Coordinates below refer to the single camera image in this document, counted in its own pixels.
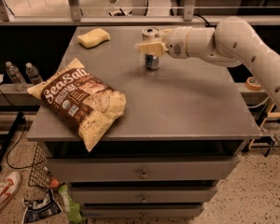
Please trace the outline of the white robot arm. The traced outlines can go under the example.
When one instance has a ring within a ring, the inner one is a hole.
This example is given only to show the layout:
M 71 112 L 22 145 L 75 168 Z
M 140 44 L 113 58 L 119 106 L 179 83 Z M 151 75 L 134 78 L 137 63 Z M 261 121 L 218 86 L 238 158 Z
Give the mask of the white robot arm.
M 228 17 L 215 28 L 178 26 L 160 30 L 155 38 L 141 41 L 134 48 L 143 54 L 195 57 L 223 67 L 242 64 L 280 111 L 280 55 L 243 19 Z

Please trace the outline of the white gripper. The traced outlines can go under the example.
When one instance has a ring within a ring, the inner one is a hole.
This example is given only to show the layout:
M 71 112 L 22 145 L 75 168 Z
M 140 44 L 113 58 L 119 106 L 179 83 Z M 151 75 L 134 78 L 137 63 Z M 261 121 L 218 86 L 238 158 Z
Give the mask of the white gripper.
M 187 59 L 187 42 L 191 28 L 176 27 L 174 29 L 159 30 L 159 38 L 165 40 L 166 45 L 161 41 L 143 41 L 134 45 L 140 53 L 161 57 L 165 53 L 176 59 Z

